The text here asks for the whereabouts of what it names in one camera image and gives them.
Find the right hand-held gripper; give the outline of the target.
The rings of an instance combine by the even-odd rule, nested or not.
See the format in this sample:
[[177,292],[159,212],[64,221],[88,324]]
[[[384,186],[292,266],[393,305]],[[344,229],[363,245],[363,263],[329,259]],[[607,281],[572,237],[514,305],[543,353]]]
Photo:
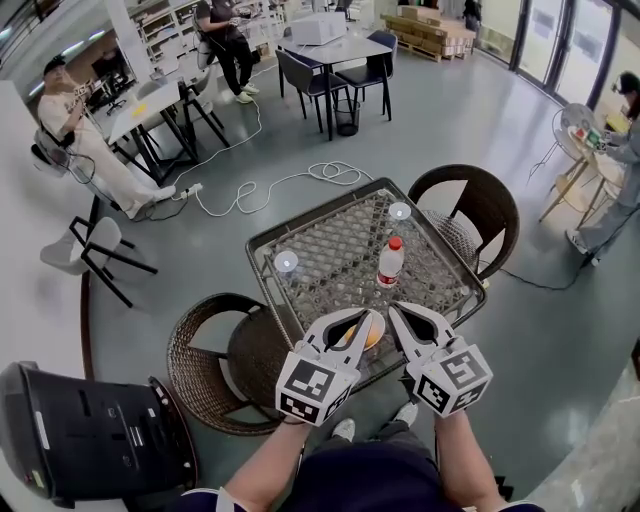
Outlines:
[[[396,347],[409,361],[414,397],[438,416],[451,416],[480,400],[493,372],[477,345],[454,337],[440,313],[419,304],[396,301],[388,317]],[[429,345],[441,347],[425,355]]]

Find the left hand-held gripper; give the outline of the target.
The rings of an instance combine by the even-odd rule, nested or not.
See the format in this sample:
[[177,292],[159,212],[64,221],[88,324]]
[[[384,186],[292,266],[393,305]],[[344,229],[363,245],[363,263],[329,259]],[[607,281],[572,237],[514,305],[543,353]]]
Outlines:
[[276,383],[276,409],[321,426],[349,398],[361,377],[357,369],[373,315],[347,308],[312,323],[287,358]]

